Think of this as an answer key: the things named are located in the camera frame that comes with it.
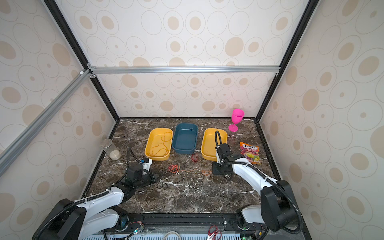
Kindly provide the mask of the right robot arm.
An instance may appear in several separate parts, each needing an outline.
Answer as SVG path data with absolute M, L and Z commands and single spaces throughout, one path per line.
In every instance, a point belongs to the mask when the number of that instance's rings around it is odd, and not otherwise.
M 216 158 L 212 163 L 214 175 L 231 177 L 236 174 L 243 178 L 260 196 L 259 205 L 248 205 L 238 210 L 237 225 L 249 229 L 252 224 L 261 224 L 276 232 L 284 230 L 299 234 L 304 220 L 287 181 L 269 177 L 240 153 L 233 153 L 227 143 L 223 143 L 219 131 L 215 131 Z

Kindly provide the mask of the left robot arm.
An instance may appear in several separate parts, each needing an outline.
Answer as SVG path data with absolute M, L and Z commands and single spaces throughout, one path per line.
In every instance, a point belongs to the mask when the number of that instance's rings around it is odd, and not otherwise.
M 77 201 L 59 201 L 44 219 L 34 240 L 82 240 L 105 229 L 124 230 L 128 226 L 127 211 L 119 207 L 135 193 L 158 181 L 150 170 L 153 160 L 144 158 L 127 163 L 117 183 L 104 192 Z

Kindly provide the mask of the right yellow plastic bin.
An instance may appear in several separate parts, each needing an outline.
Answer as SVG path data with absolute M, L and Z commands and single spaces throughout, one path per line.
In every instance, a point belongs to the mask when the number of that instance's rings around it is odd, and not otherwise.
M 227 143 L 228 134 L 226 131 L 221 129 L 208 128 L 204 132 L 201 153 L 205 160 L 217 161 L 216 157 L 216 142 L 215 142 L 215 132 L 219 131 L 221 135 L 222 143 Z

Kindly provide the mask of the yellow plastic bin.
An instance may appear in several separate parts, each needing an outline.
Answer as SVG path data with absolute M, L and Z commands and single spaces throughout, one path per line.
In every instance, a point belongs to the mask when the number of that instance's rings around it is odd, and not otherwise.
M 156 128 L 150 132 L 145 155 L 153 161 L 166 161 L 170 157 L 173 131 L 167 128 Z
M 226 131 L 221 129 L 208 128 L 204 132 L 201 153 L 205 160 L 217 161 L 216 157 L 216 142 L 215 142 L 215 132 L 219 131 L 221 135 L 222 143 L 227 143 L 228 134 Z

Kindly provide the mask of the colourful snack bag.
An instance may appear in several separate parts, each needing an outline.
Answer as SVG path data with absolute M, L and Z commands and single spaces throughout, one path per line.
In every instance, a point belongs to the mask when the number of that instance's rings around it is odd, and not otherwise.
M 241 154 L 244 155 L 251 164 L 261 164 L 259 156 L 260 148 L 258 146 L 248 145 L 246 143 L 240 142 L 240 150 Z

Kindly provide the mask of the clear jar with white powder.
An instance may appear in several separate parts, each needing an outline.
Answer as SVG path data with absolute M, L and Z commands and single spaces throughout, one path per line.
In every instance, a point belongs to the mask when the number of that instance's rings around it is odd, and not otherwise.
M 113 161 L 117 161 L 121 158 L 121 153 L 113 143 L 111 139 L 104 139 L 101 141 L 101 148 L 106 155 Z

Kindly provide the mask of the left yellow plastic bin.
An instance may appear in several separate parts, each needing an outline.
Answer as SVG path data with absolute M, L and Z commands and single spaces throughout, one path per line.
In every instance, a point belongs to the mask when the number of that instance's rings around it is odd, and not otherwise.
M 153 161 L 166 161 L 170 157 L 173 131 L 167 128 L 156 128 L 150 132 L 145 155 Z

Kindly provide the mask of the teal plastic bin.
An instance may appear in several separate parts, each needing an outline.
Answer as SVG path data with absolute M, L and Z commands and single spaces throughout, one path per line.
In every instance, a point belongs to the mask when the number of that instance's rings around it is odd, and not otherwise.
M 192 155 L 197 146 L 198 126 L 190 123 L 180 123 L 177 125 L 172 148 L 178 154 Z

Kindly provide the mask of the pink plastic goblet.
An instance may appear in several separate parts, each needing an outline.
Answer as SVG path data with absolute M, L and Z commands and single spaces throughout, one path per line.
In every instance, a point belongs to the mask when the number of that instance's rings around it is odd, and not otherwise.
M 237 124 L 239 124 L 243 118 L 244 118 L 244 115 L 245 115 L 245 112 L 241 109 L 234 109 L 233 112 L 232 112 L 232 124 L 229 125 L 229 130 L 231 132 L 237 132 L 238 131 L 238 126 Z

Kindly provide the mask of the red handled scissors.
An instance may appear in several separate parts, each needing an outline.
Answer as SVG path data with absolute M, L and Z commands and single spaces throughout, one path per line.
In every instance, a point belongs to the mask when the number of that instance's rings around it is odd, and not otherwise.
M 220 240 L 221 238 L 222 232 L 219 231 L 219 228 L 215 225 L 210 226 L 207 240 Z

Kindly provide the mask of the horizontal aluminium rail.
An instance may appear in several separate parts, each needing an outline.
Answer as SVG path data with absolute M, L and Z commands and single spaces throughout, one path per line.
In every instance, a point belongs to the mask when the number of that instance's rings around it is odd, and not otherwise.
M 87 71 L 93 75 L 182 75 L 182 74 L 248 74 L 273 73 L 279 66 L 176 66 L 176 67 L 95 67 L 89 65 Z

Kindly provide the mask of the diagonal aluminium rail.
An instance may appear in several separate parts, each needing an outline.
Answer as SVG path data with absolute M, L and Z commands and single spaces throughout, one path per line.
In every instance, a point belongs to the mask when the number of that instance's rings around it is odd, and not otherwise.
M 37 118 L 9 145 L 1 154 L 1 175 L 13 164 L 31 141 L 40 133 L 47 123 L 60 111 L 75 91 L 91 76 L 90 70 L 83 70 Z

